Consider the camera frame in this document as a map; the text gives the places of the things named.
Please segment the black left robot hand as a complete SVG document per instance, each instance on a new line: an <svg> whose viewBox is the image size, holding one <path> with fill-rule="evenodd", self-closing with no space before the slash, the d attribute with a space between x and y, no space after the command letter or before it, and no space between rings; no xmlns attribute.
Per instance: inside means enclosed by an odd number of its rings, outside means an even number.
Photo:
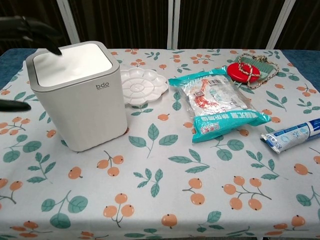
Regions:
<svg viewBox="0 0 320 240"><path fill-rule="evenodd" d="M62 52L54 43L62 34L40 20L26 16L6 16L0 18L0 40L28 41L40 44L50 53L61 56Z"/></svg>

